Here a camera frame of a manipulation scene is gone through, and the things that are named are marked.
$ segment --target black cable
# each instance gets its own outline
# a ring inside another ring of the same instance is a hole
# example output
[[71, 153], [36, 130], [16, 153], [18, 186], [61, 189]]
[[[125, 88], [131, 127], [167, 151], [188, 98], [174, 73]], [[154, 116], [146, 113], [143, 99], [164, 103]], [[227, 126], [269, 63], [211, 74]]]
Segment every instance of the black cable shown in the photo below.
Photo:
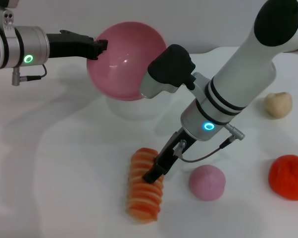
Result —
[[45, 66], [44, 64], [42, 65], [42, 67], [43, 67], [44, 70], [45, 70], [45, 74], [44, 74], [44, 75], [42, 75], [42, 76], [40, 76], [40, 75], [30, 75], [30, 76], [26, 76], [26, 77], [27, 77], [27, 81], [29, 82], [29, 81], [34, 81], [34, 80], [40, 80], [40, 79], [42, 79], [43, 77], [45, 77], [45, 76], [47, 75], [48, 71], [47, 71], [47, 68], [46, 68], [46, 66]]
[[42, 75], [41, 78], [45, 77], [45, 76], [47, 75], [47, 73], [48, 73], [48, 72], [47, 72], [47, 68], [46, 68], [46, 66], [45, 66], [44, 64], [42, 65], [42, 67], [45, 69], [45, 74]]
[[220, 148], [217, 148], [216, 150], [214, 150], [212, 153], [209, 153], [208, 155], [200, 158], [200, 159], [197, 159], [197, 160], [185, 160], [185, 159], [182, 159], [182, 158], [179, 158], [180, 160], [186, 162], [186, 163], [195, 163], [195, 162], [198, 162], [198, 161], [201, 161], [201, 160], [204, 160], [208, 157], [210, 157], [211, 155], [215, 154], [216, 152], [218, 152], [220, 150]]
[[227, 138], [223, 143], [220, 144], [220, 146], [214, 150], [213, 152], [209, 153], [208, 155], [200, 158], [200, 159], [197, 159], [197, 160], [186, 160], [186, 159], [183, 159], [183, 158], [179, 158], [180, 160], [186, 162], [186, 163], [195, 163], [195, 162], [199, 162], [201, 160], [204, 160], [208, 157], [210, 157], [211, 155], [215, 154], [216, 152], [218, 152], [219, 150], [221, 149], [224, 149], [226, 146], [230, 145], [236, 138], [234, 138], [233, 136]]

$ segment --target orange textured ball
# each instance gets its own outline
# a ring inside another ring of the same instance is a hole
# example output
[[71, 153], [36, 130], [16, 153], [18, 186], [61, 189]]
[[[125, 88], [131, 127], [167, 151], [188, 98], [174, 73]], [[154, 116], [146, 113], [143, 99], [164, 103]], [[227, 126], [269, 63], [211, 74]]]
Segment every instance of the orange textured ball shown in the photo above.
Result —
[[298, 201], [298, 156], [284, 155], [276, 159], [270, 168], [269, 184], [280, 196]]

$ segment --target spiral pasta toy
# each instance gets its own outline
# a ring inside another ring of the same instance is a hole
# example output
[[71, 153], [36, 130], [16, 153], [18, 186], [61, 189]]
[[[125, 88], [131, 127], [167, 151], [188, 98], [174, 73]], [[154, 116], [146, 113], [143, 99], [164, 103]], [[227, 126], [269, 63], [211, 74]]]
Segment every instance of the spiral pasta toy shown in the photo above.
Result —
[[145, 182], [142, 178], [151, 169], [157, 156], [157, 151], [142, 148], [136, 151], [131, 158], [127, 213], [140, 223], [156, 221], [160, 212], [163, 176], [153, 184]]

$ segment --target beige clay ball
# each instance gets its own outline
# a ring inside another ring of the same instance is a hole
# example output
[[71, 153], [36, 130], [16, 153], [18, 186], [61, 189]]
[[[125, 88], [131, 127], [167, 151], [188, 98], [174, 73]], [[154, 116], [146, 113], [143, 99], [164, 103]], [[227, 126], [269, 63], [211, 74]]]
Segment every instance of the beige clay ball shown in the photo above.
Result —
[[270, 93], [263, 100], [264, 108], [276, 119], [284, 118], [292, 110], [290, 93]]

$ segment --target pink sphere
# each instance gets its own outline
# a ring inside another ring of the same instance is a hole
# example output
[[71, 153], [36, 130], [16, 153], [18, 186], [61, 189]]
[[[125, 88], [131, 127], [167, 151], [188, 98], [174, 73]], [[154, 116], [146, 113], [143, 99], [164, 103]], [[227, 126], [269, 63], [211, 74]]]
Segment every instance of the pink sphere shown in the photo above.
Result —
[[92, 82], [111, 98], [141, 99], [139, 87], [148, 65], [166, 49], [163, 38], [148, 25], [123, 22], [105, 30], [100, 39], [108, 40], [108, 47], [99, 60], [87, 60]]
[[200, 200], [213, 201], [221, 197], [226, 184], [223, 172], [212, 165], [197, 167], [190, 175], [191, 192]]

